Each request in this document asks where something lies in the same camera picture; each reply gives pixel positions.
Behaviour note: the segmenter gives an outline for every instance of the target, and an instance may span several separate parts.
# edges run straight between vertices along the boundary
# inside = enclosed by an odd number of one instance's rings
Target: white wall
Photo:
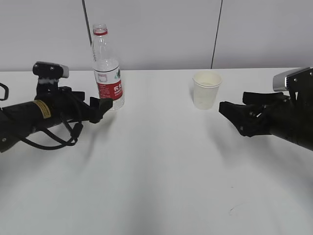
[[[221,0],[85,1],[122,69],[210,67]],[[213,68],[312,65],[312,9],[312,0],[224,0]],[[38,60],[91,69],[80,0],[2,0],[0,29],[0,71]]]
[[[2,0],[0,71],[28,71],[38,60],[90,69],[79,0]]]
[[[224,0],[214,68],[313,65],[312,0]]]
[[[122,69],[211,66],[220,0],[86,0],[90,28],[105,22]]]

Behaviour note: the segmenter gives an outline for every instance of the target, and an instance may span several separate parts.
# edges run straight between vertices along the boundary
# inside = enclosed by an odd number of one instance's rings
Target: red bottle label
[[[121,80],[114,84],[98,84],[100,98],[119,99],[123,94]]]
[[[119,99],[123,95],[120,69],[117,67],[112,71],[94,71],[100,98]]]

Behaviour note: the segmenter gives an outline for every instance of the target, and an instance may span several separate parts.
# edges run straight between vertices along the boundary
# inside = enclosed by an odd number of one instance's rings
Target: paper cup
[[[198,109],[212,108],[222,78],[213,71],[203,70],[196,73],[194,80],[194,105]]]

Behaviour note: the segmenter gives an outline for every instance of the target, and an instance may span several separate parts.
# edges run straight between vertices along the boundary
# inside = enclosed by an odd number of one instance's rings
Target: table surface
[[[272,92],[286,70],[216,70],[223,83],[208,111],[192,102],[197,70],[122,71],[125,105],[85,123],[74,147],[18,143],[0,154],[0,234],[313,234],[313,153],[242,137],[218,113],[243,91]],[[0,81],[10,88],[2,107],[35,96],[31,72],[0,72]],[[92,71],[71,71],[60,85],[97,96]]]

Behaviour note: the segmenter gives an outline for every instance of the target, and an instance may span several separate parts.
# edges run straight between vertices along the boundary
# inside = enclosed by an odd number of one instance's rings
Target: plastic water bottle
[[[124,105],[124,94],[121,84],[121,72],[118,60],[108,43],[108,30],[105,24],[93,25],[93,70],[99,89],[100,98],[112,98],[113,107],[117,110]]]

